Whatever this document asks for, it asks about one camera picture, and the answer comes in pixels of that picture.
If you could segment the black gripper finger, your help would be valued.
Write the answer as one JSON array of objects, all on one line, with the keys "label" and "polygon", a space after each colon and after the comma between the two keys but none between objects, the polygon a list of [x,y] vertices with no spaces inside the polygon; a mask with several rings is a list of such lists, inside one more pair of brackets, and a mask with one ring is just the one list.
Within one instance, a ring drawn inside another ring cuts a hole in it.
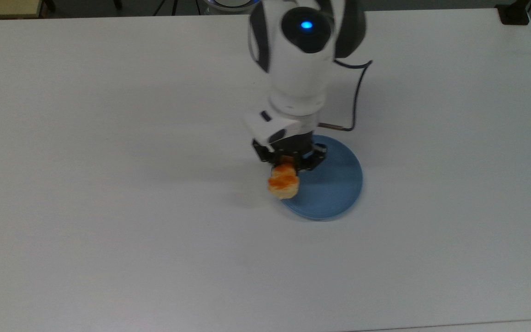
[{"label": "black gripper finger", "polygon": [[322,143],[311,142],[308,147],[292,153],[293,165],[296,172],[311,172],[325,159],[327,146]]},{"label": "black gripper finger", "polygon": [[269,149],[270,146],[260,145],[255,139],[252,140],[252,146],[261,162],[268,163],[271,166],[280,164],[280,154],[278,150]]}]

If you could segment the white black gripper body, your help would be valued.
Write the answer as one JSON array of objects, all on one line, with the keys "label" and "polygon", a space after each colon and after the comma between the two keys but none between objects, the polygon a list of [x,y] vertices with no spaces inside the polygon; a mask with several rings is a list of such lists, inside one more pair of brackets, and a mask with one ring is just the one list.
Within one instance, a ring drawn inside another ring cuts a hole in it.
[{"label": "white black gripper body", "polygon": [[252,136],[252,144],[267,152],[309,154],[313,150],[318,112],[297,116],[261,109],[244,114],[243,122]]}]

